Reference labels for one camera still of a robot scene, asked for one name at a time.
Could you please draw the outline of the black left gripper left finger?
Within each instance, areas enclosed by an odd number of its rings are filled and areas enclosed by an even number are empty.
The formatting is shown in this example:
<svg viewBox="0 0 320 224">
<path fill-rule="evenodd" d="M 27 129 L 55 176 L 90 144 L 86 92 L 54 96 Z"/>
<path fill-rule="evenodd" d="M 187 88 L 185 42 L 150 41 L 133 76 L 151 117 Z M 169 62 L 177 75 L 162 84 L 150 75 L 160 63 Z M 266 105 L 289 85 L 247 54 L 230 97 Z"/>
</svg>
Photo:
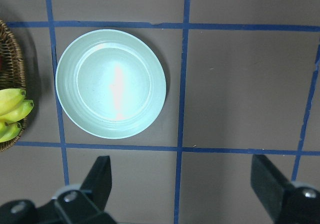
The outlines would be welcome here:
<svg viewBox="0 0 320 224">
<path fill-rule="evenodd" d="M 62 223 L 116 223 L 105 212 L 112 189 L 109 156 L 99 156 L 80 185 L 70 185 L 54 199 Z"/>
</svg>

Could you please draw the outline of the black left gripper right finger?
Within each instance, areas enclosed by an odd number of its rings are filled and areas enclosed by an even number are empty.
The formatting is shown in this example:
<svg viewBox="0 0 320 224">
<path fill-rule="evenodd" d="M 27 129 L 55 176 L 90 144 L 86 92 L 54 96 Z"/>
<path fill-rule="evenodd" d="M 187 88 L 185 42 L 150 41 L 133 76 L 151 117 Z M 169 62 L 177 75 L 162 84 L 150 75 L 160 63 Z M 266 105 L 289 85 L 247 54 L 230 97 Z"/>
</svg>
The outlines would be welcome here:
<svg viewBox="0 0 320 224">
<path fill-rule="evenodd" d="M 288 180 L 265 155 L 251 161 L 251 187 L 273 223 L 320 222 L 318 189 Z"/>
</svg>

